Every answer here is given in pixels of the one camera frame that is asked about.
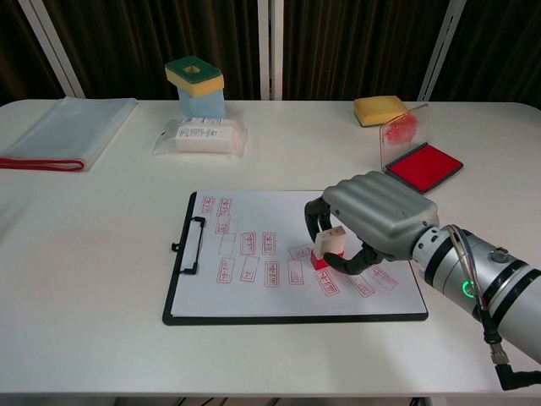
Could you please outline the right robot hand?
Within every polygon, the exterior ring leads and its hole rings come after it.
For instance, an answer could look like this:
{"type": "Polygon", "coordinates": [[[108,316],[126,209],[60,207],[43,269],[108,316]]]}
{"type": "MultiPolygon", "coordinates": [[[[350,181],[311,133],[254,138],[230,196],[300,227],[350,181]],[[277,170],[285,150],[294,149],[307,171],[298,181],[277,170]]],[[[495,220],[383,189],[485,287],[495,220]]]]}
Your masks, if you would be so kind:
{"type": "Polygon", "coordinates": [[[331,228],[331,217],[362,241],[362,249],[349,260],[324,254],[330,267],[349,276],[383,260],[410,261],[422,235],[440,225],[433,201],[376,171],[344,179],[305,205],[304,218],[311,239],[331,228]]]}

